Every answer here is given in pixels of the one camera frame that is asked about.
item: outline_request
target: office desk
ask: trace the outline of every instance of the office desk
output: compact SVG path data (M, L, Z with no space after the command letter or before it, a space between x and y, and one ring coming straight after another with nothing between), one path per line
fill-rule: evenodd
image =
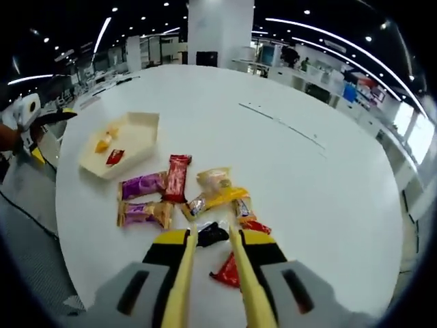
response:
M196 173L231 166L234 185L251 192L259 220L288 259L331 284L345 308L373 316L385 311L399 273L402 220L396 181L376 140L328 105L268 79L192 65L139 74L68 121L61 146L58 231L85 307L99 286L141 261L160 233L154 224L116 227L117 182L168 169L170 154L191 154L187 199L200 192ZM127 111L160 113L155 156L114 181L79 169L90 134ZM232 218L223 210L197 224ZM178 208L173 227L188 227ZM208 276L230 251L229 242L196 251L189 327L245 327L240 291Z

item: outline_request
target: candy wrapper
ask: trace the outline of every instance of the candy wrapper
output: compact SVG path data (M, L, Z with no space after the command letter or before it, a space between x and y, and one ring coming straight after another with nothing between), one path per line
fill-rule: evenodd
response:
M163 199L169 202L185 203L186 170L191 163L191 155L171 155L167 176L167 188Z
M247 190L240 187L228 188L226 192L211 197L206 193L201 193L194 200L189 203L182 204L181 210L189 221L196 220L199 215L210 208L222 204L230 203L233 200L247 195Z
M257 217L252 211L252 201L250 197L240 198L232 202L237 221L257 221Z
M118 164L124 155L124 150L114 149L107 159L108 166Z
M118 128L108 128L108 130L104 135L104 138L99 140L99 142L97 143L94 152L98 154L106 152L112 140L117 139L117 136L118 136Z
M210 272L210 277L225 285L235 288L240 287L240 279L238 278L237 264L235 263L233 252L230 253L218 273Z
M228 239L229 235L226 230L220 228L217 222L213 222L199 232L197 246L207 247L219 241L227 241Z
M270 234L272 232L272 229L258 221L240 220L240 225L243 229L261 231L264 234Z
M197 182L209 195L223 193L226 191L226 188L232 187L232 182L229 179L229 171L229 167L218 167L216 169L200 172L197 174Z
M126 227L132 223L155 221L164 229L169 229L173 207L173 204L169 202L148 202L141 204L119 202L117 226Z
M167 173L158 172L147 176L139 176L118 184L118 199L131 200L132 198L163 193L167 182Z

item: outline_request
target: cardboard tray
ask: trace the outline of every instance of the cardboard tray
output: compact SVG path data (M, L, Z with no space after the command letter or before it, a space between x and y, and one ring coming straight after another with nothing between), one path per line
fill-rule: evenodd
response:
M109 122L88 139L79 165L107 180L124 173L153 155L158 137L158 122L157 113L131 112ZM111 142L106 152L96 154L94 152L96 145L105 136L108 126L119 129L117 139ZM118 164L109 167L106 161L114 149L124 150L124 156Z

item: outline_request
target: red chocolate bar wrapper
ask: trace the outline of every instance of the red chocolate bar wrapper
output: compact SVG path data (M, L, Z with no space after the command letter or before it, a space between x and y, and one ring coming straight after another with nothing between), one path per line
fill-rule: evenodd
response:
M270 234L272 232L272 229L258 221L240 221L240 225L243 229L257 230L264 234Z
M124 150L114 149L107 159L107 165L113 166L121 161L124 155Z
M163 200L185 203L186 170L191 163L191 155L171 155L170 168L167 174L167 188Z
M230 253L218 273L211 272L210 277L225 285L235 288L240 287L240 279L238 278L237 264L235 263L233 252Z

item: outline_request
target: purple snack package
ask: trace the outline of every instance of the purple snack package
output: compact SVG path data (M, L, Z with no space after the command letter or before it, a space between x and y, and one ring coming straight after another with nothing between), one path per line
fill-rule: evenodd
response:
M124 227L128 226L131 223L155 221L153 212L156 204L156 202L148 202L142 204L119 202L117 226Z
M139 176L118 184L118 199L131 200L132 198L149 195L151 193L163 193L167 186L166 171Z
M151 221L159 223L164 229L169 229L172 212L173 204L169 202L147 202L142 204L119 202L117 226L126 227L132 223Z

